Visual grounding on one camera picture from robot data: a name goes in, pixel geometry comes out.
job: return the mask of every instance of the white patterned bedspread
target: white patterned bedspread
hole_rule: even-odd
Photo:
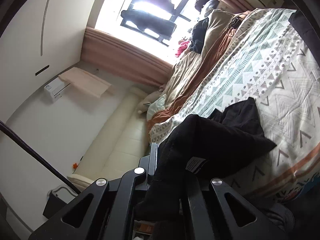
[[[293,12],[252,11],[179,113],[153,126],[151,141],[164,141],[189,114],[208,117],[253,97],[265,136],[277,147],[224,180],[247,197],[284,201],[319,176],[320,69],[288,22]]]

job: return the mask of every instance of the bed sheet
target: bed sheet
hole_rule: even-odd
[[[320,69],[288,22],[293,12],[252,11],[179,113],[153,126],[151,141],[164,141],[189,114],[208,117],[253,97],[265,136],[277,147],[224,180],[249,198],[286,201],[319,176]]]

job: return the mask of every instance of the stuffed animal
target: stuffed animal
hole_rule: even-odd
[[[150,95],[147,95],[145,99],[143,99],[138,105],[137,110],[138,114],[142,114],[146,111],[148,111],[149,106],[154,103],[162,94],[163,90],[159,89],[157,91],[154,91]]]

